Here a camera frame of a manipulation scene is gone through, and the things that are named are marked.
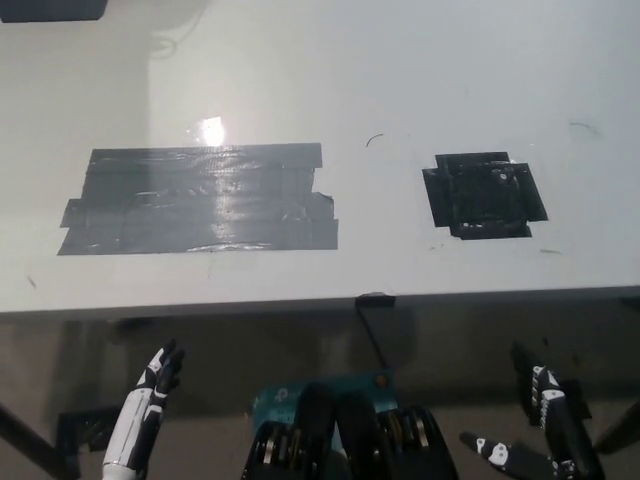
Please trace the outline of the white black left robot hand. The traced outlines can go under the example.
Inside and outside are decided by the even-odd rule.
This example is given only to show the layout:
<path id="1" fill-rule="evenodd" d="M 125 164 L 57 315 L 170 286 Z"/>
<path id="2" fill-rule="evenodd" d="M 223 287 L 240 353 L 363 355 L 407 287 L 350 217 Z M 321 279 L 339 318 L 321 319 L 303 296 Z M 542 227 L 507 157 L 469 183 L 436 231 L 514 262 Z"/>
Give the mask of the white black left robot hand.
<path id="1" fill-rule="evenodd" d="M 170 340 L 149 361 L 119 413 L 102 462 L 104 480 L 144 479 L 184 351 Z"/>

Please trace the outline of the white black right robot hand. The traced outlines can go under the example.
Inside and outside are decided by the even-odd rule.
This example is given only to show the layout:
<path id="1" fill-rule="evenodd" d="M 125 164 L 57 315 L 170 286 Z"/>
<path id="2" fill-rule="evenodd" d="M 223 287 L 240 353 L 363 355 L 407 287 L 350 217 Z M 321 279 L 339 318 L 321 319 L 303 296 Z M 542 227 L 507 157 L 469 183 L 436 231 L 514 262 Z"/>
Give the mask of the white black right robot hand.
<path id="1" fill-rule="evenodd" d="M 521 406 L 529 424 L 543 431 L 549 452 L 471 432 L 461 433 L 460 441 L 511 479 L 603 479 L 603 467 L 583 423 L 588 416 L 580 392 L 518 342 L 511 347 L 511 360 Z"/>

